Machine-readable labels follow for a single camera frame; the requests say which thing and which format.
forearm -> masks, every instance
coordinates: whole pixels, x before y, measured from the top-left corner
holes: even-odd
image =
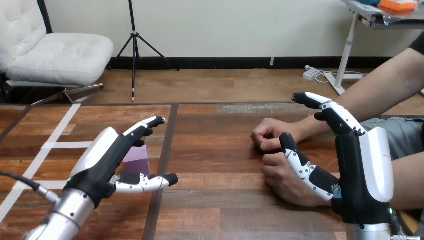
[[[359,122],[385,113],[424,89],[424,55],[408,48],[334,101],[345,107]],[[298,122],[302,140],[330,132],[324,121],[310,116]]]
[[[424,152],[393,161],[394,209],[424,208]]]

purple cube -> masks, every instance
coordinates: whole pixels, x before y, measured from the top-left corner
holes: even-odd
[[[133,146],[123,159],[126,173],[150,174],[149,158],[147,157],[147,146]]]

white wall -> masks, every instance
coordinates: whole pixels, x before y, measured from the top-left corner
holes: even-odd
[[[127,0],[45,0],[54,32],[110,38],[131,29]],[[352,17],[340,0],[133,0],[137,31],[167,57],[341,56]],[[352,56],[393,57],[421,30],[358,24]],[[143,57],[157,56],[143,44]],[[132,45],[123,56],[132,56]]]

black sleeve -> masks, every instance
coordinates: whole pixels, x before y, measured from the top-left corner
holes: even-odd
[[[424,32],[421,33],[421,35],[415,41],[413,41],[409,48],[424,55]]]

white tape line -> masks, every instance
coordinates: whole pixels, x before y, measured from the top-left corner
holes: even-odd
[[[71,119],[74,117],[75,113],[80,108],[81,104],[73,104],[69,111],[66,113],[66,115],[63,117],[62,121],[60,121],[59,125],[57,125],[54,132],[51,134],[51,136],[48,138],[47,143],[55,143]],[[41,164],[43,164],[44,160],[46,159],[47,155],[49,155],[51,148],[42,148],[41,151],[38,153],[38,155],[35,157],[34,161],[32,161],[31,165],[28,167],[26,172],[23,174],[24,177],[28,179],[32,179],[38,169],[40,168]],[[3,203],[0,205],[0,223],[3,222],[3,219],[5,219],[6,215],[9,213],[9,211],[12,209],[15,202],[18,200],[19,196],[22,194],[24,189],[18,189],[19,186],[21,186],[21,182],[17,182],[12,189],[12,191],[9,193],[9,195],[6,197],[6,199],[3,201]]]
[[[0,206],[0,220],[3,221],[5,219],[6,215],[11,210],[12,206],[15,205],[16,201],[18,200],[19,196],[22,194],[24,189],[12,189],[12,191],[7,195],[6,199],[3,201],[3,203]]]
[[[50,190],[59,190],[64,189],[67,181],[35,181],[36,183],[41,184],[41,186],[45,187],[46,189]],[[20,184],[16,184],[13,189],[31,189],[28,185],[19,182]]]
[[[66,141],[66,142],[46,142],[42,149],[87,149],[92,141]]]

